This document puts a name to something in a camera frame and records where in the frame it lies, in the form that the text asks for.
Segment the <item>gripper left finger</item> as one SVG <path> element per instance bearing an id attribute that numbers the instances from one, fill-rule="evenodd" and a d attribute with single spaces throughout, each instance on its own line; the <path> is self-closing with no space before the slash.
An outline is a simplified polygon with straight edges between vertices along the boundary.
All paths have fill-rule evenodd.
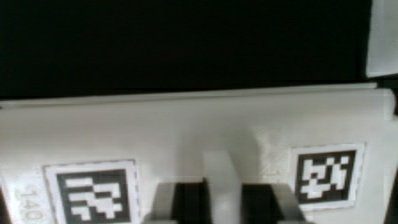
<path id="1" fill-rule="evenodd" d="M 164 182 L 157 186 L 150 221 L 212 224 L 208 181 Z"/>

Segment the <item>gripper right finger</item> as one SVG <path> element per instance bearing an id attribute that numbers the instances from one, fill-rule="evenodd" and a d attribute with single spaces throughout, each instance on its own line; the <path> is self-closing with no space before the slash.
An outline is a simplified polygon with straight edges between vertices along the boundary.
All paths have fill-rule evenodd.
<path id="1" fill-rule="evenodd" d="M 242 224 L 304 224 L 299 200 L 286 184 L 242 187 Z"/>

